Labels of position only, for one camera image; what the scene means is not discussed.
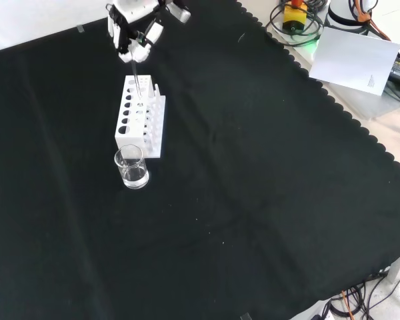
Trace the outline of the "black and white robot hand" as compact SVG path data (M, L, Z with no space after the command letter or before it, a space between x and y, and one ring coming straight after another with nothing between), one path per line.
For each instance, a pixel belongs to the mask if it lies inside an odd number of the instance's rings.
M113 1L106 8L108 34L124 63L148 58L164 29L160 12L170 13L182 24L191 17L182 1Z

